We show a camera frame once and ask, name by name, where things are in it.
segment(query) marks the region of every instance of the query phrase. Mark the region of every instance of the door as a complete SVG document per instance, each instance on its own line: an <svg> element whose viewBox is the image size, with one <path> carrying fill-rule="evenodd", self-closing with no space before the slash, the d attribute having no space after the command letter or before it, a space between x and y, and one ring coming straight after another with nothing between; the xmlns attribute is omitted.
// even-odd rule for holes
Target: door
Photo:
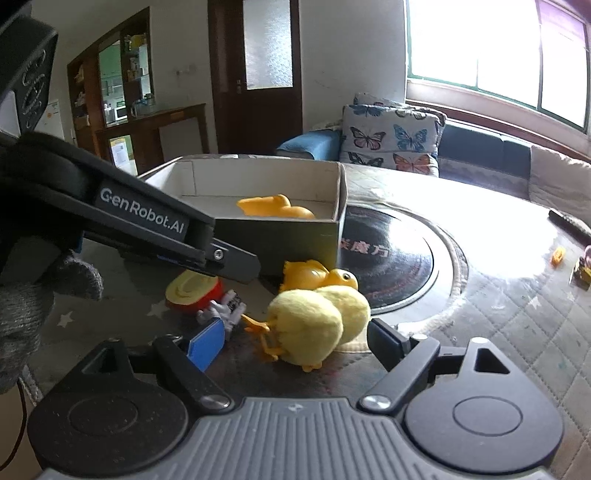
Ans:
<svg viewBox="0 0 591 480"><path fill-rule="evenodd" d="M272 154L302 133L298 0L209 0L220 153Z"/></svg>

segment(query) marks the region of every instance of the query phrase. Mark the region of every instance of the remote control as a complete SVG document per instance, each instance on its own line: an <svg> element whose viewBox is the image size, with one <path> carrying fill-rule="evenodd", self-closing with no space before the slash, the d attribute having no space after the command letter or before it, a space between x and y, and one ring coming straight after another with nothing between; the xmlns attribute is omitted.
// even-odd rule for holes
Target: remote control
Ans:
<svg viewBox="0 0 591 480"><path fill-rule="evenodd" d="M591 245L591 229L580 220L553 209L548 211L548 218L550 222L569 233L575 240L583 245Z"/></svg>

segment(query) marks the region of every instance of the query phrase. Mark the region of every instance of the pink butterfly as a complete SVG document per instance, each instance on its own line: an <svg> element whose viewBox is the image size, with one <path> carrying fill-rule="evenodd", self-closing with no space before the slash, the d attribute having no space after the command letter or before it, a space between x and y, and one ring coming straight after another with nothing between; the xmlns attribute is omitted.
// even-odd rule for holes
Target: pink butterfly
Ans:
<svg viewBox="0 0 591 480"><path fill-rule="evenodd" d="M430 158L428 154L421 155L415 161L409 161L400 155L394 154L394 163L396 164L396 170L410 171L413 173L422 173L423 175L429 175L431 173Z"/></svg>
<svg viewBox="0 0 591 480"><path fill-rule="evenodd" d="M370 148L371 150L379 150L382 148L382 140L386 136L386 132L376 132L373 135L365 135L359 128L351 127L351 133L355 137L353 143L358 148Z"/></svg>

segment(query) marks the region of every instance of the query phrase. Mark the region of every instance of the gray ridged panel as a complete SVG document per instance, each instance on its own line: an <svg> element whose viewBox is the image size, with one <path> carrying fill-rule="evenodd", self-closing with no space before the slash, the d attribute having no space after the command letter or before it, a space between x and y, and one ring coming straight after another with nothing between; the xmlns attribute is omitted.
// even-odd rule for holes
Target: gray ridged panel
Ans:
<svg viewBox="0 0 591 480"><path fill-rule="evenodd" d="M410 446L389 418L344 398L247 398L225 416L205 417L167 459L127 480L467 480ZM551 480L543 471L506 478ZM69 476L45 472L40 480Z"/></svg>

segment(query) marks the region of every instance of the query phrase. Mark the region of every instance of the gloved hand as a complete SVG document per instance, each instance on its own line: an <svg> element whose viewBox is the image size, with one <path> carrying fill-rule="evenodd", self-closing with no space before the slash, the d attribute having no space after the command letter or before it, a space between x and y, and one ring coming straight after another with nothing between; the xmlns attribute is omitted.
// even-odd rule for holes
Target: gloved hand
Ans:
<svg viewBox="0 0 591 480"><path fill-rule="evenodd" d="M103 281L92 265L68 252L39 282L0 286L0 394L14 386L29 355L39 347L54 293L100 300Z"/></svg>

